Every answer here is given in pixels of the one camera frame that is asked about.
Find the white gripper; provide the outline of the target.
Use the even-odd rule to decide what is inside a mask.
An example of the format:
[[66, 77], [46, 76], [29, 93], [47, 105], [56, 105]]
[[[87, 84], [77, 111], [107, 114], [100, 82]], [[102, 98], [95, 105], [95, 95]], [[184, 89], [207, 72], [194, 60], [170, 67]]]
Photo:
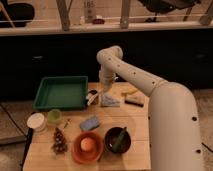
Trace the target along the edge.
[[111, 86], [115, 81], [115, 78], [116, 74], [112, 70], [106, 67], [101, 67], [99, 71], [99, 81], [102, 85], [101, 88], [102, 94], [108, 93], [110, 91]]

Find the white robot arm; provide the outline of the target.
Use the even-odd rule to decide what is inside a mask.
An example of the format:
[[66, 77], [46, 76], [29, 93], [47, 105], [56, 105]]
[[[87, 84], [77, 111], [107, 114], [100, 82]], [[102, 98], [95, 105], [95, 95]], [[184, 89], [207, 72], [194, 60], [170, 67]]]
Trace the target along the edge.
[[192, 92], [122, 60], [111, 46], [97, 53], [99, 80], [109, 91], [117, 76], [148, 98], [151, 171], [205, 171], [198, 109]]

